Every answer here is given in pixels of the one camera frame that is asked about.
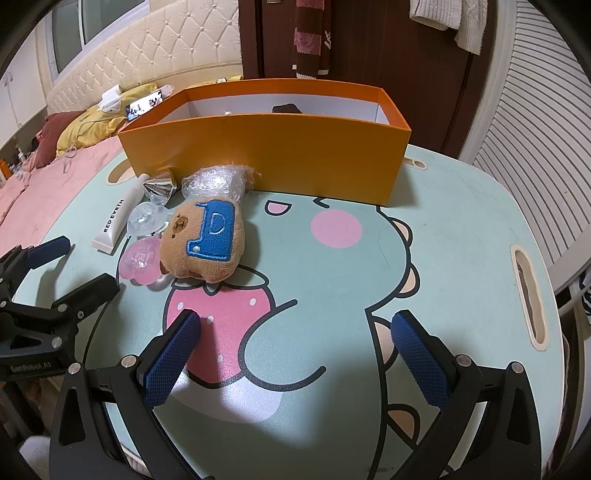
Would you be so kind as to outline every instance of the window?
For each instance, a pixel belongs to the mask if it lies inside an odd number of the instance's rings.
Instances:
[[[85,50],[96,47],[149,10],[148,0],[61,0],[48,16],[53,79],[82,58]]]

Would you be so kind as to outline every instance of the table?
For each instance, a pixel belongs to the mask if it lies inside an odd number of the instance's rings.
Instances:
[[[389,319],[409,309],[454,354],[483,366],[525,366],[546,463],[560,425],[563,347],[534,237],[514,200],[482,171],[413,146],[407,157],[417,162],[401,167],[388,207],[248,193],[246,251],[227,283],[124,280],[112,304],[81,322],[77,358],[88,368],[114,365],[140,353],[182,308],[194,308],[202,339],[155,413],[199,475],[387,479],[438,413],[388,341]],[[116,274],[127,239],[113,255],[89,243],[129,187],[105,183],[123,159],[105,167],[47,234],[67,235],[72,253],[30,272],[15,301],[48,306],[100,273]],[[537,278],[543,351],[530,341],[515,244]],[[108,410],[134,451],[116,407]],[[452,467],[461,464],[482,411]]]

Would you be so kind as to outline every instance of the pink cheek circle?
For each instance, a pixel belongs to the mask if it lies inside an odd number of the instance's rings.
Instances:
[[[317,213],[310,224],[312,235],[323,245],[332,248],[351,247],[361,239],[361,223],[343,210]]]

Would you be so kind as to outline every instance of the brown plush bear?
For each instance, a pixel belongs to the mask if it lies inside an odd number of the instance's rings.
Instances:
[[[218,283],[230,277],[244,253],[240,206],[226,197],[183,203],[162,234],[160,268],[177,278]]]

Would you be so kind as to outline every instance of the orange bottle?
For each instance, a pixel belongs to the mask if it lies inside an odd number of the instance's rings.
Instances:
[[[10,168],[8,168],[8,164],[5,160],[0,160],[0,171],[2,172],[2,175],[4,175],[5,179],[12,175],[12,172],[10,171]]]

